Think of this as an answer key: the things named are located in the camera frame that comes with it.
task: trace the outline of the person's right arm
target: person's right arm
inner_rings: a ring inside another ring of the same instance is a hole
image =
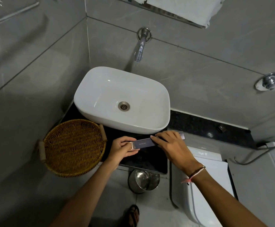
[[[157,133],[156,136],[162,137],[165,141],[154,136],[151,136],[151,139],[186,175],[190,176],[203,166],[194,158],[178,132],[164,131]],[[267,227],[219,185],[205,169],[193,177],[192,182],[198,187],[223,227]]]

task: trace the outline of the foot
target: foot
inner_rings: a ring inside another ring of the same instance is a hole
[[[131,207],[128,213],[128,224],[130,227],[136,227],[139,222],[139,212],[135,207]]]

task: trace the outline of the person's left hand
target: person's left hand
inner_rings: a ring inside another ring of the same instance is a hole
[[[113,140],[112,146],[110,149],[110,153],[106,159],[106,161],[112,161],[117,168],[118,164],[124,157],[128,157],[131,155],[135,155],[138,153],[139,149],[131,150],[131,143],[130,141],[135,141],[135,138],[123,136],[118,139]]]

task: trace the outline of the faucet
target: faucet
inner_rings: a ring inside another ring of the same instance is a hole
[[[140,62],[143,58],[143,51],[144,51],[145,44],[151,40],[152,36],[151,36],[151,31],[146,27],[140,28],[136,34],[139,42],[137,44],[137,50],[134,54],[134,61]]]

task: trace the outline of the bracelet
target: bracelet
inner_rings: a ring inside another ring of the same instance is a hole
[[[202,168],[196,170],[189,178],[185,178],[181,183],[187,183],[189,185],[189,183],[192,183],[192,178],[195,177],[196,175],[198,175],[201,171],[203,171],[206,167],[203,166]]]

